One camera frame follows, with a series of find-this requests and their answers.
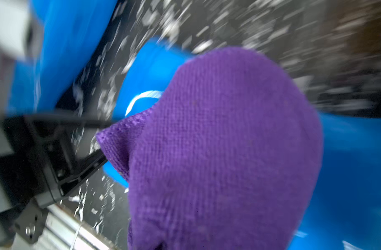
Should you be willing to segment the blue rubber boot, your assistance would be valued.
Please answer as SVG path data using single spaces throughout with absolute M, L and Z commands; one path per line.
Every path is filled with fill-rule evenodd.
M 113 110 L 119 120 L 150 108 L 176 70 L 192 59 L 149 40 L 130 68 Z M 323 168 L 291 250 L 381 250 L 381 118 L 320 114 Z
M 44 26 L 42 51 L 15 68 L 6 112 L 53 110 L 96 50 L 116 1 L 31 1 Z

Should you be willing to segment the purple cloth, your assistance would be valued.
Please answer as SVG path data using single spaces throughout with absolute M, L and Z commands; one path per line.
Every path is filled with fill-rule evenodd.
M 227 47 L 97 134 L 129 183 L 131 250 L 285 250 L 322 165 L 316 110 L 273 61 Z

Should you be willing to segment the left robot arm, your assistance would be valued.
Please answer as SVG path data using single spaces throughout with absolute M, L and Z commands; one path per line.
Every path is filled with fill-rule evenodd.
M 0 1 L 0 217 L 65 199 L 105 162 L 77 159 L 69 132 L 106 122 L 57 110 L 116 1 Z

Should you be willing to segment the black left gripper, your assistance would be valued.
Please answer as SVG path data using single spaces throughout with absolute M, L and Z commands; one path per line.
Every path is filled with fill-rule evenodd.
M 0 116 L 0 213 L 30 200 L 46 208 L 70 196 L 107 161 L 100 150 L 78 157 L 71 133 L 110 125 L 66 113 Z

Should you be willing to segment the aluminium front rail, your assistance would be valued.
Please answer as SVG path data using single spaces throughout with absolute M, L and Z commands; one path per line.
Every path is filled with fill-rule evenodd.
M 29 204 L 13 224 L 12 250 L 118 250 L 58 205 Z

